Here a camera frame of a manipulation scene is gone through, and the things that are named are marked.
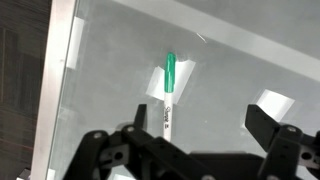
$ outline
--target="glass panel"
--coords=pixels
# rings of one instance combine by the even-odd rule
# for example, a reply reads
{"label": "glass panel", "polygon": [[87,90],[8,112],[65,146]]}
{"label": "glass panel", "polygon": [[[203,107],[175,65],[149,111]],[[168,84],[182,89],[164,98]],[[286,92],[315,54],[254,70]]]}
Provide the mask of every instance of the glass panel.
{"label": "glass panel", "polygon": [[[185,152],[264,156],[243,126],[250,103],[314,135],[320,128],[319,6],[312,0],[80,0],[51,154],[55,179],[86,132],[113,133],[132,122],[138,104],[148,104],[148,132],[162,135],[156,74],[170,51],[194,66],[182,71],[186,84],[179,84],[173,111],[172,143]],[[312,179],[303,169],[299,175]],[[130,177],[117,168],[110,179],[121,176]]]}

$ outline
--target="dark background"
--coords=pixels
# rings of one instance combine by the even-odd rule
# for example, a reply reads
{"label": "dark background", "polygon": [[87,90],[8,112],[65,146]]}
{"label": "dark background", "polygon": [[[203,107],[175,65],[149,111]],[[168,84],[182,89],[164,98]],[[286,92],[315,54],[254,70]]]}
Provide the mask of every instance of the dark background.
{"label": "dark background", "polygon": [[0,179],[31,168],[51,0],[0,0]]}

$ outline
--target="green marker cap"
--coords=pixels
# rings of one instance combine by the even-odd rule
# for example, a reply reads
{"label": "green marker cap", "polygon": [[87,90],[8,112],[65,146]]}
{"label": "green marker cap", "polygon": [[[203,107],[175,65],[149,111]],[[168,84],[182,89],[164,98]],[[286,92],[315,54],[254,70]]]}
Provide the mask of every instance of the green marker cap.
{"label": "green marker cap", "polygon": [[175,81],[176,55],[169,52],[166,60],[166,68],[164,70],[164,91],[172,93],[174,91]]}

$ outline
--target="marker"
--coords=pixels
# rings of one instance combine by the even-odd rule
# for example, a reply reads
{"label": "marker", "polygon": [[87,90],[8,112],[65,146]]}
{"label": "marker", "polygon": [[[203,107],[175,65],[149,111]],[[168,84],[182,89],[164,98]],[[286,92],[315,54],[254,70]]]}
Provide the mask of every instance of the marker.
{"label": "marker", "polygon": [[167,141],[171,140],[173,92],[175,82],[176,56],[169,52],[166,60],[164,72],[164,123],[163,137]]}

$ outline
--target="white tape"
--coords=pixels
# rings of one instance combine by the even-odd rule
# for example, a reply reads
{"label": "white tape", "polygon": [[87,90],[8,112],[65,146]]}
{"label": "white tape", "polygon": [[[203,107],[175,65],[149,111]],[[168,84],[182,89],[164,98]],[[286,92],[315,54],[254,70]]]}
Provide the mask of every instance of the white tape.
{"label": "white tape", "polygon": [[78,17],[75,17],[73,20],[69,51],[68,51],[68,57],[67,57],[67,67],[71,69],[76,69],[77,67],[77,60],[78,60],[83,26],[84,26],[84,20]]}
{"label": "white tape", "polygon": [[48,169],[47,180],[54,180],[56,171],[53,169]]}
{"label": "white tape", "polygon": [[294,101],[294,99],[266,89],[256,104],[272,119],[280,122]]}
{"label": "white tape", "polygon": [[[175,84],[173,92],[173,103],[178,104],[182,92],[189,80],[196,63],[191,60],[176,62]],[[159,100],[164,99],[164,70],[160,67],[154,68],[146,94]]]}
{"label": "white tape", "polygon": [[113,178],[113,180],[135,180],[131,177],[127,177],[127,176],[123,176],[123,175],[120,175],[120,174],[116,174]]}

